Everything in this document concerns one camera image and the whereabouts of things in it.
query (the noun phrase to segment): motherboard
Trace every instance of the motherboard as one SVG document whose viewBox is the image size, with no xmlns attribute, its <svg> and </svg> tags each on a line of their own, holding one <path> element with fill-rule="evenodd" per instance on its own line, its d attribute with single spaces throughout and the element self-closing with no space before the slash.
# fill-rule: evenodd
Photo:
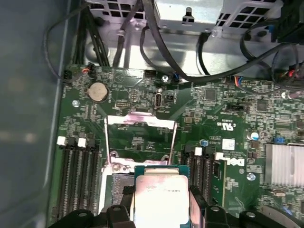
<svg viewBox="0 0 304 228">
<path fill-rule="evenodd" d="M 85 69 L 71 65 L 66 76 Z M 265 81 L 242 85 L 258 92 L 274 89 Z M 304 158 L 304 98 L 282 93 L 250 95 L 232 78 L 198 86 L 173 83 L 157 71 L 96 66 L 63 87 L 49 224 L 75 209 L 98 214 L 109 153 L 134 162 L 188 165 L 190 185 L 233 216 L 270 205 L 304 219 L 304 180 L 295 162 Z M 176 129 L 108 119 L 132 113 L 158 124 L 172 121 Z M 131 175 L 112 175 L 107 204 L 119 203 L 111 192 L 121 178 L 132 185 Z"/>
</svg>

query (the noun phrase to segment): screw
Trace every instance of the screw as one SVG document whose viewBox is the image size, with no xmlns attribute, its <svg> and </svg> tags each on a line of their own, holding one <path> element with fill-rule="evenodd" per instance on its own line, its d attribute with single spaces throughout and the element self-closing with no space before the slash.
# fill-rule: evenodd
<svg viewBox="0 0 304 228">
<path fill-rule="evenodd" d="M 120 165 L 119 164 L 113 165 L 112 170 L 115 171 L 115 172 L 119 171 L 120 170 Z"/>
<path fill-rule="evenodd" d="M 80 214 L 78 214 L 78 216 L 79 216 L 79 217 L 84 217 L 84 216 L 86 216 L 86 213 L 84 213 L 84 212 L 83 212 L 83 213 L 80 213 Z"/>
<path fill-rule="evenodd" d="M 251 218 L 254 218 L 256 216 L 255 213 L 252 212 L 247 212 L 246 215 Z"/>
<path fill-rule="evenodd" d="M 218 207 L 212 207 L 211 210 L 213 210 L 214 212 L 218 212 L 219 208 Z"/>
<path fill-rule="evenodd" d="M 164 83 L 167 83 L 167 82 L 169 82 L 169 77 L 167 76 L 167 75 L 163 75 L 162 77 L 161 77 L 161 81 L 162 82 L 164 82 Z"/>
<path fill-rule="evenodd" d="M 80 102 L 78 100 L 72 101 L 72 106 L 78 108 L 80 106 Z"/>
<path fill-rule="evenodd" d="M 136 23 L 136 24 L 135 24 L 135 30 L 138 31 L 139 29 L 140 29 L 140 24 L 139 24 L 139 23 Z"/>
<path fill-rule="evenodd" d="M 247 180 L 249 180 L 249 181 L 254 181 L 256 178 L 257 177 L 255 176 L 255 174 L 253 174 L 251 172 L 247 174 Z"/>
<path fill-rule="evenodd" d="M 211 31 L 211 36 L 216 37 L 218 35 L 218 32 L 216 30 Z"/>
</svg>

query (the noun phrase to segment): green circuit board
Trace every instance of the green circuit board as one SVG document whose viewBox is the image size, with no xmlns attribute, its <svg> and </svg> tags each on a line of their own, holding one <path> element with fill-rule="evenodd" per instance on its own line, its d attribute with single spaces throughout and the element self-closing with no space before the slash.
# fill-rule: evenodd
<svg viewBox="0 0 304 228">
<path fill-rule="evenodd" d="M 84 67 L 72 65 L 67 70 L 76 75 Z M 280 209 L 288 207 L 295 217 L 303 219 L 303 189 L 281 187 L 285 196 L 278 197 L 269 192 L 269 189 L 278 187 L 264 183 L 264 172 L 267 143 L 273 143 L 278 136 L 284 137 L 285 143 L 302 143 L 304 99 L 283 99 L 282 92 L 267 96 L 249 95 L 229 79 L 195 86 L 191 83 L 163 83 L 161 77 L 162 74 L 156 71 L 97 67 L 94 80 L 85 75 L 72 85 L 64 86 L 58 136 L 97 142 L 96 173 L 91 180 L 96 182 L 94 191 L 98 192 L 100 168 L 106 161 L 104 119 L 108 115 L 125 116 L 131 111 L 146 112 L 158 119 L 176 121 L 173 164 L 182 162 L 186 145 L 200 147 L 202 139 L 209 142 L 208 149 L 212 153 L 222 152 L 225 158 L 234 159 L 234 162 L 215 161 L 217 164 L 212 166 L 210 197 L 214 204 L 223 206 L 233 216 L 245 209 L 258 209 L 261 205 Z M 93 102 L 87 93 L 96 81 L 103 83 L 108 90 L 107 98 L 100 103 Z M 242 84 L 259 92 L 273 89 L 272 83 L 263 81 L 244 80 Z M 161 94 L 161 102 L 157 106 L 156 94 Z M 78 101 L 79 106 L 73 107 L 73 101 Z M 108 132 L 110 151 L 116 151 L 120 157 L 143 162 L 160 160 L 170 152 L 173 132 L 169 129 L 152 128 L 142 123 L 130 126 L 114 124 L 109 126 Z M 258 141 L 248 139 L 251 132 L 259 134 Z M 50 223 L 58 218 L 62 154 L 62 148 L 57 147 Z M 247 179 L 249 172 L 255 174 L 254 181 Z M 75 209 L 78 208 L 77 194 L 74 195 L 72 208 Z M 97 199 L 92 202 L 90 209 L 96 210 Z"/>
</svg>

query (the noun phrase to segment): label sticker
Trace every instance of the label sticker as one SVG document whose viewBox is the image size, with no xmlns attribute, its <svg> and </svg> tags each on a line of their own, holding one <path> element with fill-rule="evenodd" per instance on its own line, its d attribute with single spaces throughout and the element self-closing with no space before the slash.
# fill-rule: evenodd
<svg viewBox="0 0 304 228">
<path fill-rule="evenodd" d="M 234 139 L 223 139 L 222 149 L 227 151 L 234 151 L 235 140 Z"/>
</svg>

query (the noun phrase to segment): aluminum heatsink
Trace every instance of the aluminum heatsink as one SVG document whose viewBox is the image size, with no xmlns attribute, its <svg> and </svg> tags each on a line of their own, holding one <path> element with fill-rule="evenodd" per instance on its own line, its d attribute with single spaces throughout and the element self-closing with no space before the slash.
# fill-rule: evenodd
<svg viewBox="0 0 304 228">
<path fill-rule="evenodd" d="M 265 182 L 304 187 L 304 147 L 266 145 Z"/>
</svg>

